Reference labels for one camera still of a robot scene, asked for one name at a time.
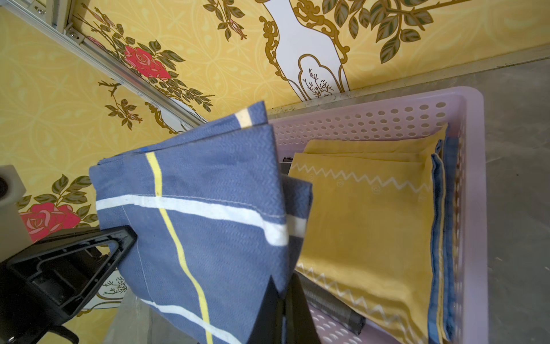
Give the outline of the yellow pillowcase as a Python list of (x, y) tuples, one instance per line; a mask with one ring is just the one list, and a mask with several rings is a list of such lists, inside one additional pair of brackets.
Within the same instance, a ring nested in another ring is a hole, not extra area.
[(401, 343), (441, 343), (445, 129), (311, 140), (289, 174), (313, 186), (297, 269)]

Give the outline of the blue striped pillowcase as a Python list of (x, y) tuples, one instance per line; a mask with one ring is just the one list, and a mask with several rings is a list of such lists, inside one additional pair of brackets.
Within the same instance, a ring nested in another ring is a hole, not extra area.
[(263, 102), (90, 168), (102, 229), (137, 242), (119, 271), (199, 343), (273, 343), (312, 185), (283, 175)]

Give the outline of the purple plastic basket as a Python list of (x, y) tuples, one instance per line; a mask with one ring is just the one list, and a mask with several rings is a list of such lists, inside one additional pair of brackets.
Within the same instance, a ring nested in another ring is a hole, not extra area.
[(488, 234), (484, 97), (472, 87), (341, 106), (322, 105), (274, 118), (281, 159), (302, 152), (314, 138), (401, 140), (419, 138), (448, 124), (459, 139), (455, 184), (453, 260), (455, 342), (488, 342)]

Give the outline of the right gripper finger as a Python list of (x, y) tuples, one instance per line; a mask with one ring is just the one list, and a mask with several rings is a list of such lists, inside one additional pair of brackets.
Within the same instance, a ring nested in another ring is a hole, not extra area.
[(272, 281), (264, 294), (249, 343), (320, 344), (314, 321), (295, 272), (285, 296), (280, 296)]

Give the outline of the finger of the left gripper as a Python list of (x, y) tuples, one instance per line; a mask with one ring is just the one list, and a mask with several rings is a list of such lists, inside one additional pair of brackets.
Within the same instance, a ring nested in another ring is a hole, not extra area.
[(62, 325), (74, 318), (137, 242), (130, 226), (63, 229), (7, 260), (7, 270), (45, 312)]

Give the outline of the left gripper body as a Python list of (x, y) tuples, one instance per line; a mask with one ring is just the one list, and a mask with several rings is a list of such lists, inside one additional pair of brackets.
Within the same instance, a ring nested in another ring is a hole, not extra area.
[(57, 314), (32, 294), (22, 279), (1, 263), (1, 342), (38, 343), (47, 334), (69, 343), (79, 337), (58, 322)]

